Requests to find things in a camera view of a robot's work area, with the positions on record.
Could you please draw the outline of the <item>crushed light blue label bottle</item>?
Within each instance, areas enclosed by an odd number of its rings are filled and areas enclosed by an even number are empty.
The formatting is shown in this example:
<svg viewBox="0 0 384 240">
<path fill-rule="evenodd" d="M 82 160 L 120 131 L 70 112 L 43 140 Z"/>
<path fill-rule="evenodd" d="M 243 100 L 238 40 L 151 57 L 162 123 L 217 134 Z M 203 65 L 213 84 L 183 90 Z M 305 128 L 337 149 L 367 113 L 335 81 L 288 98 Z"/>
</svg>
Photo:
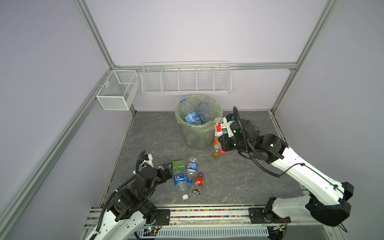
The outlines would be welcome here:
<svg viewBox="0 0 384 240">
<path fill-rule="evenodd" d="M 181 110 L 185 115 L 185 120 L 188 124 L 191 124 L 191 125 L 201 124 L 201 119 L 198 113 L 195 111 L 193 105 L 186 98 L 180 99 L 180 106 L 181 106 Z"/>
</svg>

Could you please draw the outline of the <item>light green label bottle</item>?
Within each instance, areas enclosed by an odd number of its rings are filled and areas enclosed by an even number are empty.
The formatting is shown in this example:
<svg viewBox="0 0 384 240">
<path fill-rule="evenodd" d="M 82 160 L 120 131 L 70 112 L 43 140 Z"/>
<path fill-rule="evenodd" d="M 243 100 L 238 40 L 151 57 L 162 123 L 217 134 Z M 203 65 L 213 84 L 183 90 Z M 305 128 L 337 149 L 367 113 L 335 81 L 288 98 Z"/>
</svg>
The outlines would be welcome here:
<svg viewBox="0 0 384 240">
<path fill-rule="evenodd" d="M 182 172 L 185 169 L 185 164 L 183 161 L 173 161 L 173 172 Z"/>
</svg>

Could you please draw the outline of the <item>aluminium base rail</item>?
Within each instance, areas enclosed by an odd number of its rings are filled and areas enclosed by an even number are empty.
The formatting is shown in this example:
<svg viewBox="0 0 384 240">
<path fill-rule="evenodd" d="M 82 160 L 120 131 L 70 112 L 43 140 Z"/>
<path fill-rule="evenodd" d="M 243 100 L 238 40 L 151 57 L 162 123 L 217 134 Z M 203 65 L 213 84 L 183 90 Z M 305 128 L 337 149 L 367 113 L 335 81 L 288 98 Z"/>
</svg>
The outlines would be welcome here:
<svg viewBox="0 0 384 240">
<path fill-rule="evenodd" d="M 155 226 L 194 227 L 194 226 L 292 226 L 322 225 L 309 217 L 290 217 L 285 220 L 268 222 L 263 216 L 262 206 L 176 206 L 159 207 L 156 211 Z"/>
</svg>

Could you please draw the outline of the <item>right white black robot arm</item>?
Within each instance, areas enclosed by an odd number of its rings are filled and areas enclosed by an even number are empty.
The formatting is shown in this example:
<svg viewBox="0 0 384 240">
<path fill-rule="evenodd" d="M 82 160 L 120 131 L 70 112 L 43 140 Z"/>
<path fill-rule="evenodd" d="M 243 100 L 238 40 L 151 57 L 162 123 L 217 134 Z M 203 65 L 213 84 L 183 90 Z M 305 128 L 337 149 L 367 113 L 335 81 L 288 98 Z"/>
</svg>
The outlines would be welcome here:
<svg viewBox="0 0 384 240">
<path fill-rule="evenodd" d="M 225 152 L 237 151 L 265 173 L 276 178 L 287 174 L 308 190 L 301 197 L 270 198 L 262 211 L 266 222 L 311 217 L 323 225 L 337 227 L 350 217 L 352 206 L 348 201 L 355 189 L 352 184 L 323 174 L 278 136 L 260 135 L 249 120 L 240 117 L 237 107 L 223 121 L 227 132 L 219 136 L 219 142 Z"/>
</svg>

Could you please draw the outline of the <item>blue label bottle blue cap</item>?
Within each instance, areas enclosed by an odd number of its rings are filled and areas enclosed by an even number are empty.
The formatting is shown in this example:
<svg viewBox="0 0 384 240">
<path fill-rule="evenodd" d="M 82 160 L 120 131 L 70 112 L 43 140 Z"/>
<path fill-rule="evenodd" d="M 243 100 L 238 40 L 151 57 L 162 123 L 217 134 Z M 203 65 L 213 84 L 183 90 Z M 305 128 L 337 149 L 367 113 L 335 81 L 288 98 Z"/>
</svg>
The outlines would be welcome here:
<svg viewBox="0 0 384 240">
<path fill-rule="evenodd" d="M 189 184 L 193 183 L 194 179 L 197 176 L 197 172 L 198 172 L 197 170 L 198 170 L 198 163 L 197 163 L 196 158 L 190 158 L 190 160 L 188 161 L 188 164 L 187 164 L 187 168 L 186 168 L 187 183 L 189 183 Z"/>
</svg>

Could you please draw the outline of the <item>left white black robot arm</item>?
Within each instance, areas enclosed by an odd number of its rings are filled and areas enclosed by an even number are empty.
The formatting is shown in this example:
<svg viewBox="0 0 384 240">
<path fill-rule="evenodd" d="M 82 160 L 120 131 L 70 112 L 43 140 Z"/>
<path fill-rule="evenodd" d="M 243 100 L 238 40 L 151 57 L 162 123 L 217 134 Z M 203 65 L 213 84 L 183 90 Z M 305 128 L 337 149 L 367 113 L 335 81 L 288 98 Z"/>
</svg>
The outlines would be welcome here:
<svg viewBox="0 0 384 240">
<path fill-rule="evenodd" d="M 153 167 L 152 155 L 143 150 L 134 175 L 117 187 L 102 208 L 96 227 L 86 240 L 140 239 L 137 231 L 156 222 L 158 208 L 149 200 L 158 185 L 173 177 L 174 163 Z"/>
</svg>

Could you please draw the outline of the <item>green-lined mesh waste bin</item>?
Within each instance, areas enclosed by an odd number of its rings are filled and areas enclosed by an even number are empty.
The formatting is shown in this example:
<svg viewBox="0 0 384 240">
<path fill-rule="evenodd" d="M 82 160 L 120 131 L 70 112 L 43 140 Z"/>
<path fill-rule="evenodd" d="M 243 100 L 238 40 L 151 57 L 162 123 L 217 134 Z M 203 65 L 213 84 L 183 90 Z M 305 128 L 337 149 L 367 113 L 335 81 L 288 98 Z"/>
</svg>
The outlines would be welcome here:
<svg viewBox="0 0 384 240">
<path fill-rule="evenodd" d="M 201 121 L 200 125 L 191 125 L 186 122 L 185 115 L 180 106 L 181 98 L 176 100 L 174 106 L 175 117 L 181 127 L 185 144 L 193 150 L 204 150 L 213 143 L 215 136 L 214 120 L 215 118 L 221 118 L 223 116 L 222 107 L 215 99 L 206 95 L 190 95 L 184 98 L 193 105 L 197 113 L 197 105 L 200 101 L 209 101 L 211 104 L 213 112 L 212 120 L 206 123 Z"/>
</svg>

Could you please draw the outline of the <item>small white mesh basket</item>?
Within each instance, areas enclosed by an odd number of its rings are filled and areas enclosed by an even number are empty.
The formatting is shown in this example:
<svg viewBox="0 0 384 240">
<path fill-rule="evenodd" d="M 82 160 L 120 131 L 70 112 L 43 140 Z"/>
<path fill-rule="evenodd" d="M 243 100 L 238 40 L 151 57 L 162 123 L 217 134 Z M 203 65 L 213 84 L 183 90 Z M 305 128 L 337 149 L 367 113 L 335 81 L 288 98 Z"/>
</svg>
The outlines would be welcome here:
<svg viewBox="0 0 384 240">
<path fill-rule="evenodd" d="M 107 111 L 129 111 L 140 81 L 136 71 L 112 70 L 96 97 Z"/>
</svg>

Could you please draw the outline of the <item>red cap cola bottle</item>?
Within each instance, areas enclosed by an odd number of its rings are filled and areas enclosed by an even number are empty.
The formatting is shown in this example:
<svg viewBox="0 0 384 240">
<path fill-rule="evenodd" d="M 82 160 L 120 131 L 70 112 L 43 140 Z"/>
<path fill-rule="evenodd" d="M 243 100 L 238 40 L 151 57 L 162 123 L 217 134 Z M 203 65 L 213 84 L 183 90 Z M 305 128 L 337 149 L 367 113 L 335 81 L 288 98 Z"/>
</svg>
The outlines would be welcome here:
<svg viewBox="0 0 384 240">
<path fill-rule="evenodd" d="M 204 186 L 204 179 L 202 177 L 197 177 L 192 183 L 192 187 L 190 189 L 190 195 L 201 195 L 202 188 Z"/>
</svg>

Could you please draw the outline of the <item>red label scenic bottle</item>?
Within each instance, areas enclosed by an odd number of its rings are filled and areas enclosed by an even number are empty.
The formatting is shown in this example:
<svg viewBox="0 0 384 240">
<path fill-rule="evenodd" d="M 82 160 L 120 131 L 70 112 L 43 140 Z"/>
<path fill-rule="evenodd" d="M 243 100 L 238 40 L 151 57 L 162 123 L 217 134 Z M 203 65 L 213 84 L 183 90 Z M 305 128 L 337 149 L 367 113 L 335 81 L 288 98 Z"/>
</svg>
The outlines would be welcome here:
<svg viewBox="0 0 384 240">
<path fill-rule="evenodd" d="M 220 136 L 222 136 L 223 134 L 227 133 L 227 129 L 224 126 L 223 118 L 215 118 L 215 120 L 214 120 L 214 130 L 215 130 L 215 136 L 214 137 L 218 137 L 218 138 Z M 222 150 L 222 147 L 221 147 L 220 155 L 224 155 L 224 154 L 226 154 L 226 152 L 224 152 Z"/>
</svg>

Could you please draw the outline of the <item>orange label bottle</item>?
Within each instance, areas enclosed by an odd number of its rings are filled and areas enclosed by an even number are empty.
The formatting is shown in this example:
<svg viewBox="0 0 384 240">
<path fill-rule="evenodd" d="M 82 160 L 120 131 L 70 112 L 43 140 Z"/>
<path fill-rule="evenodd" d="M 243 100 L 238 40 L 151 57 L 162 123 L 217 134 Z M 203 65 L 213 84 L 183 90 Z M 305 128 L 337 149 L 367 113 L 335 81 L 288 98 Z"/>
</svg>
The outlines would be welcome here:
<svg viewBox="0 0 384 240">
<path fill-rule="evenodd" d="M 214 158 L 219 158 L 220 157 L 221 145 L 220 145 L 220 142 L 218 140 L 218 137 L 214 137 L 213 148 L 214 148 L 213 157 Z"/>
</svg>

